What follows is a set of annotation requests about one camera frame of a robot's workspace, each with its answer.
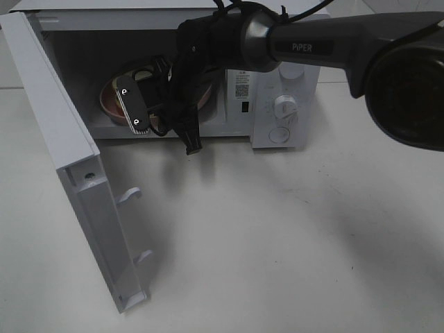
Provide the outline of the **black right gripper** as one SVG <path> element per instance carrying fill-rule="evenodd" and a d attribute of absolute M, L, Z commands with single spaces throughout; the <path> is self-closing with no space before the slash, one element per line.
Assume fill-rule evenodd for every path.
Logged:
<path fill-rule="evenodd" d="M 151 57 L 149 62 L 164 58 L 170 63 L 160 77 L 160 105 L 147 108 L 153 117 L 150 129 L 159 137 L 170 130 L 178 132 L 186 146 L 186 154 L 192 155 L 202 149 L 200 126 L 197 118 L 198 104 L 212 92 L 215 82 L 215 67 L 202 63 L 184 65 L 172 63 L 163 55 Z"/>

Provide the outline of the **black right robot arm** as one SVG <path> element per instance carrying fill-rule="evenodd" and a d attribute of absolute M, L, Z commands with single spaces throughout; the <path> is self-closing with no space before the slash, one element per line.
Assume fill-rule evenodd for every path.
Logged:
<path fill-rule="evenodd" d="M 282 62 L 344 70 L 377 126 L 416 148 L 443 150 L 443 13 L 395 12 L 299 20 L 256 3 L 188 19 L 148 112 L 188 153 L 200 150 L 196 90 L 224 69 L 268 72 Z"/>

